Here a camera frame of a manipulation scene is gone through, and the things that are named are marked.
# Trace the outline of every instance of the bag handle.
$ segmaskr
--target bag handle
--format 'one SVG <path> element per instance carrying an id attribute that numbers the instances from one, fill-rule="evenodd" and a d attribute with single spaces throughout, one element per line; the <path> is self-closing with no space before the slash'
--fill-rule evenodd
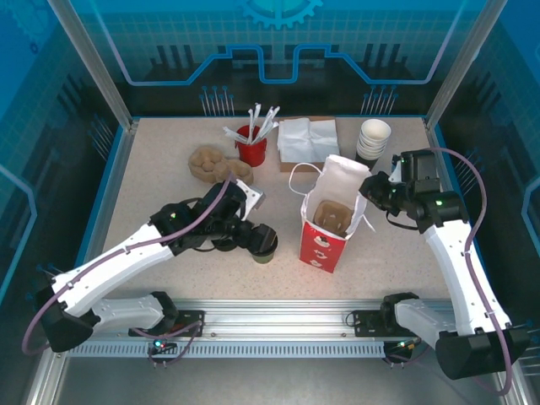
<path id="1" fill-rule="evenodd" d="M 296 193 L 296 194 L 300 194 L 301 196 L 306 196 L 306 193 L 304 192 L 297 192 L 291 185 L 290 185 L 290 182 L 293 180 L 293 174 L 294 174 L 294 171 L 296 170 L 296 168 L 298 166 L 302 166 L 302 165 L 306 165 L 306 166 L 311 166 L 312 168 L 314 168 L 315 170 L 317 170 L 319 172 L 319 174 L 321 174 L 321 169 L 319 169 L 317 166 L 315 165 L 312 165 L 311 163 L 298 163 L 295 167 L 293 167 L 293 169 L 290 171 L 290 176 L 289 176 L 289 188 L 290 188 L 290 191 Z"/>

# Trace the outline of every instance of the red cup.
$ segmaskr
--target red cup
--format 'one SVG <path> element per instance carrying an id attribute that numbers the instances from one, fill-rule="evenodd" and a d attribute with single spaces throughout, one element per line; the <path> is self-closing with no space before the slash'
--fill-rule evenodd
<path id="1" fill-rule="evenodd" d="M 259 129 L 261 128 L 260 127 L 253 128 L 252 139 L 255 139 L 255 137 L 259 133 Z M 244 138 L 248 138 L 250 135 L 250 126 L 244 125 L 237 132 Z M 246 162 L 251 167 L 257 167 L 261 165 L 262 162 L 264 162 L 264 159 L 266 158 L 266 151 L 267 151 L 266 139 L 263 139 L 261 142 L 255 143 L 254 145 L 246 145 L 242 142 L 235 142 L 235 146 L 238 148 L 238 152 L 240 153 L 240 160 L 242 162 Z"/>

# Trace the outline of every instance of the blue enclosure wall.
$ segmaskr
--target blue enclosure wall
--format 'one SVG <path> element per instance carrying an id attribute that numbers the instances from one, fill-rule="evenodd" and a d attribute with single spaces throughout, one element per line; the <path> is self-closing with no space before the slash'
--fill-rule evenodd
<path id="1" fill-rule="evenodd" d="M 2 2 L 0 37 L 0 403 L 15 404 L 30 279 L 73 267 L 117 124 L 45 1 Z"/>
<path id="2" fill-rule="evenodd" d="M 507 3 L 440 120 L 446 144 L 480 169 L 488 212 L 478 244 L 502 304 L 520 323 L 540 322 L 540 3 Z M 480 192 L 457 180 L 472 218 Z"/>
<path id="3" fill-rule="evenodd" d="M 484 0 L 73 4 L 132 114 L 374 115 L 427 112 Z"/>

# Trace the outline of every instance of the speckled countertop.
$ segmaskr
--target speckled countertop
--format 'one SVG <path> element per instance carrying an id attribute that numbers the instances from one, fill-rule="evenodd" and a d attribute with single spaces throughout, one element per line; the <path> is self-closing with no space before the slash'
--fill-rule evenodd
<path id="1" fill-rule="evenodd" d="M 354 158 L 364 120 L 336 120 L 343 156 Z M 428 146 L 420 118 L 385 121 L 392 135 L 375 173 L 389 170 L 392 154 Z M 141 119 L 105 248 L 125 240 L 166 203 L 204 196 L 209 184 L 191 176 L 188 157 L 200 145 L 217 147 L 228 157 L 238 156 L 222 127 L 236 129 L 247 122 L 243 117 Z M 250 215 L 251 221 L 268 224 L 278 232 L 279 247 L 270 263 L 256 264 L 243 249 L 228 253 L 187 251 L 132 278 L 113 296 L 164 290 L 174 299 L 375 299 L 402 291 L 413 291 L 422 298 L 449 297 L 435 257 L 422 236 L 390 226 L 384 213 L 371 204 L 366 216 L 376 233 L 361 223 L 334 274 L 300 262 L 302 196 L 289 190 L 289 174 L 279 172 L 276 139 L 274 130 L 268 139 L 265 162 L 254 169 L 254 186 L 261 188 L 267 199 Z M 316 174 L 298 174 L 295 186 L 307 191 L 315 178 Z"/>

